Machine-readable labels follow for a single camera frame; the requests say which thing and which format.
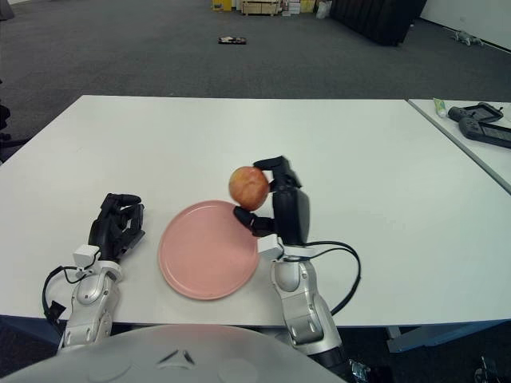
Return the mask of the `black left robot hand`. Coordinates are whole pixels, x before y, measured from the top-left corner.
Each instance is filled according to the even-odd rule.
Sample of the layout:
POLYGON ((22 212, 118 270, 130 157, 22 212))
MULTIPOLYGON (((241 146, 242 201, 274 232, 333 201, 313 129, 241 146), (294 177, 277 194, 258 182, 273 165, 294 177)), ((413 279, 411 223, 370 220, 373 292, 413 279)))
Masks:
POLYGON ((88 241, 99 248, 100 260, 119 263, 143 238, 144 208, 137 195, 109 193, 105 197, 88 241))

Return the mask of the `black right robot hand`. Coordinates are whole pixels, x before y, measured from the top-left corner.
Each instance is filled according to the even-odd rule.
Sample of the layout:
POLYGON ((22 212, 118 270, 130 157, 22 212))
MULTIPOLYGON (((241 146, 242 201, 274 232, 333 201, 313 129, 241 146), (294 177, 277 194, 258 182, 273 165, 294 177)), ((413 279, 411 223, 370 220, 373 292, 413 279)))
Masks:
POLYGON ((253 209, 243 204, 234 208, 234 216, 255 237, 278 235, 286 245, 303 246, 309 232, 310 203, 289 160, 277 156, 256 161, 253 168, 272 174, 272 180, 267 185, 274 216, 259 217, 253 209))

